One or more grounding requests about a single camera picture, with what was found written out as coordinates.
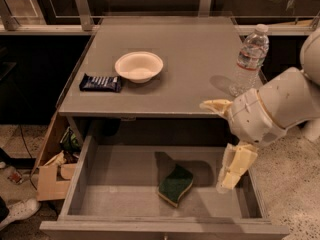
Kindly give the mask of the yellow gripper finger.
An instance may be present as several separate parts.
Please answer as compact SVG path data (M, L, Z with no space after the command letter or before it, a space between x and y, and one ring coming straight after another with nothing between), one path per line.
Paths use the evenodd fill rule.
M226 99L206 100L203 101L199 107L201 109L207 109L214 114L226 119L228 117L228 109L232 105L232 102Z
M227 144L217 179L217 191L224 194L233 190L257 157L258 149L249 143Z

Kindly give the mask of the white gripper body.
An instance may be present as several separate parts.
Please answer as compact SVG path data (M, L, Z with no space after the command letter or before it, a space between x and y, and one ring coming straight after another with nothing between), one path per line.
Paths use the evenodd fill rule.
M233 135L256 147L266 147L287 133L268 114L256 89L234 99L227 109L227 121Z

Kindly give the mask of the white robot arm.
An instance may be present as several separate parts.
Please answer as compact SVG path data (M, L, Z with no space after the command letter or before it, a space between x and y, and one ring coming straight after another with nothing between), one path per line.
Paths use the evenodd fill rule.
M300 51L301 69L290 67L258 89L250 89L234 100L207 100L200 104L225 119L239 139L224 151L216 188L234 189L258 157L258 149L284 137L287 131L320 118L320 29L305 40Z

